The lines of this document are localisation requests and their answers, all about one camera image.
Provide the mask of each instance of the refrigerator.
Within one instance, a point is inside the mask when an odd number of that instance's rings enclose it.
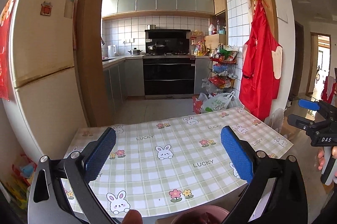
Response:
[[[24,152],[63,158],[87,127],[73,53],[74,0],[16,0],[8,34],[4,107]]]

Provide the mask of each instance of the wooden door frame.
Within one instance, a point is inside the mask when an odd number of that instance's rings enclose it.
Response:
[[[311,50],[310,50],[310,66],[309,66],[309,76],[307,81],[307,87],[305,90],[306,95],[310,95],[312,93],[309,93],[309,87],[311,82],[311,76],[312,76],[312,66],[313,66],[313,47],[312,47],[312,36],[328,36],[329,37],[329,43],[330,43],[330,60],[329,60],[329,75],[330,75],[330,65],[331,65],[331,35],[328,34],[322,34],[319,32],[310,32],[310,42],[311,42]]]

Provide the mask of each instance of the table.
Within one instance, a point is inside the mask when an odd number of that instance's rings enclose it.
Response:
[[[221,141],[229,125],[255,151],[280,158],[292,144],[242,108],[140,124],[112,126],[117,141],[95,181],[89,183],[112,217],[129,209],[143,217],[183,211],[220,198],[242,186]],[[66,157],[97,140],[106,127],[79,129]],[[62,180],[70,205],[81,209]]]

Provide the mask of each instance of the stainless steel pot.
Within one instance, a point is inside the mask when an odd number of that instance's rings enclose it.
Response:
[[[148,30],[155,30],[156,26],[153,24],[147,25]]]
[[[137,48],[134,48],[131,51],[128,51],[131,55],[140,55],[140,52],[142,52],[143,50],[138,50]]]

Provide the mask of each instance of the countertop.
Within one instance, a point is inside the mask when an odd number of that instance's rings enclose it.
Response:
[[[121,55],[121,56],[115,56],[115,59],[109,60],[109,61],[105,61],[102,62],[103,64],[103,69],[106,69],[112,65],[118,64],[124,60],[128,60],[128,59],[142,59],[144,56],[144,54],[140,54],[140,55]],[[206,55],[175,55],[175,57],[179,58],[185,58],[185,57],[189,57],[189,58],[204,58],[204,59],[209,59],[209,56]]]

